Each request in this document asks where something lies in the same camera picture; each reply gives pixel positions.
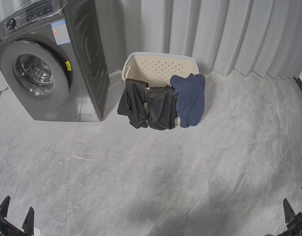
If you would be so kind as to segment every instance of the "yellow sticker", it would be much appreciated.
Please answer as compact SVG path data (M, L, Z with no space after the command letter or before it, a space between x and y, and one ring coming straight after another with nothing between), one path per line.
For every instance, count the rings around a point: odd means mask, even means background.
M71 71L71 65L70 65L69 61L66 61L65 63L66 63L68 71Z

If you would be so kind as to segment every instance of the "washing machine door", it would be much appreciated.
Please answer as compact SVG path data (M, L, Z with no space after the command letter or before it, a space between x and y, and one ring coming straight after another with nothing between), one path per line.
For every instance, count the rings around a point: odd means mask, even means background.
M3 55L1 72L14 94L41 108L63 104L69 83L60 62L45 48L31 40L18 40Z

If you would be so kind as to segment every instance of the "gray washing machine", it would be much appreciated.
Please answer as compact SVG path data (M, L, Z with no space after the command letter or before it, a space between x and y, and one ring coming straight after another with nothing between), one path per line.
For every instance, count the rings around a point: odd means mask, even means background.
M109 86L94 0L32 0L0 22L0 70L34 120L101 121Z

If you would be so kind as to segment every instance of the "control panel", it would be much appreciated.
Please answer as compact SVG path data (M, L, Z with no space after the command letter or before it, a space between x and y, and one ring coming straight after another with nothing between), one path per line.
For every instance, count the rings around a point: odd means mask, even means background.
M25 9L26 22L53 12L52 0L41 0Z
M35 0L19 7L3 23L4 36L25 27L33 21L61 13L66 0Z

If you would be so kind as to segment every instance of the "warning sticker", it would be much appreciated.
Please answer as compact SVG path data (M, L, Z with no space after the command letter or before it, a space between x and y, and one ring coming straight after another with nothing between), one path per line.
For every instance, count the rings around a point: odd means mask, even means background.
M66 63L66 66L67 66L67 70L71 71L71 65L70 65L69 61L66 61L65 63Z
M51 23L51 28L57 45L70 43L65 19Z

